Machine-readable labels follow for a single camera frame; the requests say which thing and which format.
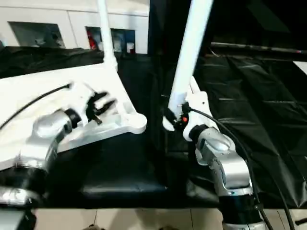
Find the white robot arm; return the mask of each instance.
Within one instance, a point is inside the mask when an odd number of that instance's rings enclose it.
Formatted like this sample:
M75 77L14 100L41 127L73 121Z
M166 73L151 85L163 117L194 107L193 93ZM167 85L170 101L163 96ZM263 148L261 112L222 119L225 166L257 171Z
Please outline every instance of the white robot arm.
M219 131L214 122L217 120L210 112L207 93L199 90L192 76L212 5L213 0L191 2L163 126L169 131L182 131L186 141L195 143L198 163L211 168L224 219L223 228L264 230L265 223L259 214L259 210L261 214L263 210L254 197L258 194L253 189L251 169L236 153L233 140Z
M59 143L78 126L94 120L101 124L99 115L106 112L115 100L104 98L107 92L94 92L88 86L77 83L80 97L68 109L59 109L38 118L13 167L5 170L0 182L0 204L35 207L45 191L45 180L51 163L58 153Z

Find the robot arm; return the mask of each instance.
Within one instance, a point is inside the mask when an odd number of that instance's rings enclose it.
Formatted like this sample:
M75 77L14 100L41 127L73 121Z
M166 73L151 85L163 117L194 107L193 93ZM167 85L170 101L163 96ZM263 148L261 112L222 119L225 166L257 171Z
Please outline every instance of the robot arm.
M106 92L96 93L81 83L74 84L71 90L74 88L81 93L78 99L66 110L60 109L38 118L14 166L2 171L0 204L36 207L43 199L46 177L57 157L59 143L78 125L84 126L91 120L101 124L98 116L115 102L110 100L101 105Z
M210 167L223 215L223 229L264 230L247 163L237 154L233 140L222 134L215 122L192 110L211 115L207 93L197 87L194 92L189 91L186 102L180 106L179 119L170 110L165 118L175 129L183 131L186 141L195 143L198 163Z

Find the white cabinet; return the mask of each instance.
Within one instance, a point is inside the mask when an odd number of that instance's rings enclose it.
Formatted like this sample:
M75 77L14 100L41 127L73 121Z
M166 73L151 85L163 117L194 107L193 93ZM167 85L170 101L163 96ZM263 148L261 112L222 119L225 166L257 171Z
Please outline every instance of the white cabinet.
M46 30L59 36L63 47L76 47L67 11L0 7L1 40L6 46L35 46Z
M126 43L126 49L147 54L150 0L106 4L115 50ZM56 40L62 48L90 49L88 30L97 31L99 25L97 0L0 0L0 40L5 46L54 47Z
M76 37L77 47L90 48L87 27L99 27L99 14L95 12L70 11L69 17ZM147 54L149 16L109 13L111 29L133 30L135 32L135 52Z

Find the black cable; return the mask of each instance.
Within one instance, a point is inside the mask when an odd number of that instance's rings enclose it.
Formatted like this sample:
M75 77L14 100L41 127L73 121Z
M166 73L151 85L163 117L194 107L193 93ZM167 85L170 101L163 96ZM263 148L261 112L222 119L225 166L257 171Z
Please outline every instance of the black cable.
M22 108L20 108L19 110L17 110L12 116L10 116L1 126L0 126L0 131L10 122L12 121L19 113L21 113L23 110L25 110L27 107L29 107L30 105L34 104L35 102L39 101L40 99L54 93L57 92L59 90L65 89L65 88L69 88L71 84L67 84L67 85L63 85L61 87L58 87L54 90L51 90L47 93L44 93L42 95L40 95L39 97L36 97L35 99L33 99L32 101L30 101L29 103L27 103L26 105L24 105Z
M305 224L305 223L307 223L307 218L303 218L303 219L295 221L296 225L301 225L301 224Z
M220 122L219 120L215 119L214 117L202 112L202 111L199 111L197 109L193 109L191 107L189 107L189 109L193 112L196 112L198 114L201 114L203 116L205 116L206 118L214 121L215 123L217 123L220 127L222 127L229 135L230 135L230 138L233 139L238 145L239 147L241 148L241 150L243 151L245 157L246 157L246 161L247 161L247 166L248 166L248 170L249 170L249 174L250 174L250 180L251 180L251 183L253 184L252 188L253 188L253 192L254 192L254 196L255 196L255 199L257 201L258 204L260 204L260 200L259 200L259 195L258 195L258 189L257 189L257 186L256 186L256 180L255 180L255 175L254 175L254 171L251 167L251 163L250 163L250 157L248 155L248 152L247 150L245 149L244 145L239 141L239 139L233 134L232 131L230 131L222 122ZM267 225L268 229L269 230L273 230L273 227L272 225L270 224L269 222L269 219L267 218L266 214L264 213L263 209L258 206L258 209L263 217L263 220L265 222L265 224Z
M295 227L294 227L294 223L293 223L293 220L292 220L292 217L291 217L291 214L290 214L290 211L289 211L289 207L286 203L286 200L284 198L284 195L282 193L282 191L280 190L276 180L274 179L274 177L272 176L272 174L269 172L269 170L267 168L265 168L258 160L256 160L255 158L251 158L254 162L256 162L262 169L264 169L266 171L266 173L269 175L269 177L271 178L271 180L273 181L273 183L275 184L275 187L277 188L278 192L279 192L279 196L283 202L283 207L284 207L284 211L286 213L286 216L287 216L287 220L288 220L288 224L289 224L289 227L290 227L290 230L295 230Z

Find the black fabric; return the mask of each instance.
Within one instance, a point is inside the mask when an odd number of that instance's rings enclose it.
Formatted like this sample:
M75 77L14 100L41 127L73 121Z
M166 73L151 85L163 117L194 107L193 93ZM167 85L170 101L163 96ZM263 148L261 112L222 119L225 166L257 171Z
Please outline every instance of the black fabric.
M30 211L25 211L17 230L33 230L36 224L36 216Z
M102 60L89 50L7 47L0 77ZM118 55L119 76L147 129L60 153L47 178L47 207L218 206L210 170L196 164L193 145L162 128L175 68L163 57ZM306 75L292 62L225 57L199 59L194 75L214 117L272 173L290 207L307 207ZM264 206L282 207L270 178L253 166Z
M163 50L169 59L178 59L190 3L191 0L181 0L180 4L177 0L151 0L149 52ZM305 3L299 0L290 5L276 4L273 0L214 0L200 55L210 54L211 50L216 53L216 47L223 47L221 43L246 45L246 51L257 55L271 56L272 50L259 50L255 46L305 53L306 38L301 30L307 24L305 11Z

